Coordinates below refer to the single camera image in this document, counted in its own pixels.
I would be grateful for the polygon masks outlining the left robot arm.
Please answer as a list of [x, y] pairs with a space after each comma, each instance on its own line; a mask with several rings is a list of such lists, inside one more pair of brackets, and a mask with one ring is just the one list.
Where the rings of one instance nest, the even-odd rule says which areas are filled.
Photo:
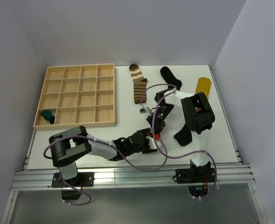
[[105, 141], [89, 134], [84, 126], [52, 135], [49, 145], [53, 166], [59, 168], [62, 181], [68, 186], [79, 182], [76, 161], [90, 154], [102, 157], [108, 161], [121, 161], [135, 153], [149, 154], [157, 152], [151, 129], [136, 131], [128, 137]]

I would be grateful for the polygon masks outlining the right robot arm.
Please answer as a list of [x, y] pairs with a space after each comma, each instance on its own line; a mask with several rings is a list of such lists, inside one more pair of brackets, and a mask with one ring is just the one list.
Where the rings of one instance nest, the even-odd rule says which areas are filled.
[[157, 106], [154, 112], [147, 117], [155, 134], [159, 134], [165, 127], [165, 118], [177, 106], [183, 111], [185, 125], [175, 135], [180, 145], [192, 143], [189, 173], [195, 182], [202, 181], [212, 170], [212, 158], [208, 154], [209, 133], [215, 121], [214, 112], [203, 92], [190, 94], [169, 88], [156, 93], [155, 102]]

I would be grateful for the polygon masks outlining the dark teal sock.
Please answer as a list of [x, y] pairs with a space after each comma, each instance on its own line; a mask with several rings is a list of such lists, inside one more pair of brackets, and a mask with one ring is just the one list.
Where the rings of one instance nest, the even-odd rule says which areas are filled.
[[41, 111], [41, 116], [50, 124], [54, 124], [55, 116], [52, 114], [51, 111], [43, 110]]

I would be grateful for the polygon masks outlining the black sock with white stripes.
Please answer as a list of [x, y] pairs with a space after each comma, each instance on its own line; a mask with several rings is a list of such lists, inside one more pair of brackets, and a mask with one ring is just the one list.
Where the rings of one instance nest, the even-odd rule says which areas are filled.
[[162, 67], [160, 69], [160, 74], [164, 81], [168, 84], [168, 88], [176, 87], [178, 91], [180, 90], [182, 86], [181, 80], [177, 79], [168, 67]]

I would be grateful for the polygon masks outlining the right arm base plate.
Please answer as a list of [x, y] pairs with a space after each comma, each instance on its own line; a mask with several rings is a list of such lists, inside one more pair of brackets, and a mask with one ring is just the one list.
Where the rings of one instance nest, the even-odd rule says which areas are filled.
[[214, 168], [182, 168], [176, 169], [173, 180], [178, 184], [183, 183], [211, 183], [216, 180], [216, 171]]

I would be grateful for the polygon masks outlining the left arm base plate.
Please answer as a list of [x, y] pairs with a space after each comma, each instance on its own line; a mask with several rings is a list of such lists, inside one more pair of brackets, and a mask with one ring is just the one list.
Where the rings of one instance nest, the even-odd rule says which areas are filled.
[[[94, 172], [79, 172], [75, 178], [66, 180], [73, 187], [92, 187], [94, 185]], [[63, 188], [67, 185], [63, 182], [60, 173], [54, 173], [52, 188]]]

